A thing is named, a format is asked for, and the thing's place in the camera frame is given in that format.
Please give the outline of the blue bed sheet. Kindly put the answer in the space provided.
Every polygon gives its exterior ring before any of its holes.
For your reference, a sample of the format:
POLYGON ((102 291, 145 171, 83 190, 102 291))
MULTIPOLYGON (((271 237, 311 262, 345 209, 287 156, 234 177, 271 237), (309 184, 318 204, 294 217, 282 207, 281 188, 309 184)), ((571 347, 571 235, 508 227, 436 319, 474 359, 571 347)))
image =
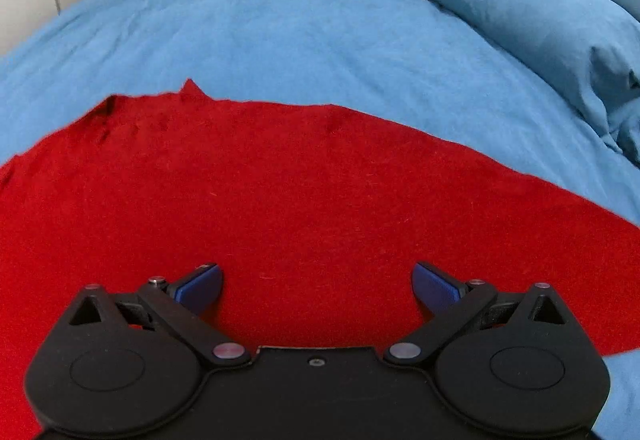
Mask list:
POLYGON ((428 0, 82 0, 1 62, 1 168, 109 96, 335 105, 460 144, 639 227, 639 171, 428 0))

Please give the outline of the dark blue rolled duvet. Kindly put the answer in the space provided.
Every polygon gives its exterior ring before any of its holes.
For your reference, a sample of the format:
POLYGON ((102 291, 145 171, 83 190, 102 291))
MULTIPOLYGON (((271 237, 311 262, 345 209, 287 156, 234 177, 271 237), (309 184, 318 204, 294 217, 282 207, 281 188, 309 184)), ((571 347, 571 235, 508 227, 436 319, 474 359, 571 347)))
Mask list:
POLYGON ((639 23, 612 0, 433 0, 555 88, 603 142, 639 159, 639 23))

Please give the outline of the red knit garment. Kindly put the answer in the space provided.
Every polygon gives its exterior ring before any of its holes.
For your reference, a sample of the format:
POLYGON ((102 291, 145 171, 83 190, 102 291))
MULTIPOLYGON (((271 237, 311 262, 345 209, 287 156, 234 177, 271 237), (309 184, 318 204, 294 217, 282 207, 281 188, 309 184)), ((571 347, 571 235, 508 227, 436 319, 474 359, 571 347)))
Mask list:
POLYGON ((1 434, 39 430, 32 356, 78 290, 224 270, 207 322, 248 348, 385 348, 410 273, 551 284, 605 356, 597 432, 639 434, 639 228, 466 146, 335 105, 109 96, 1 168, 1 434))

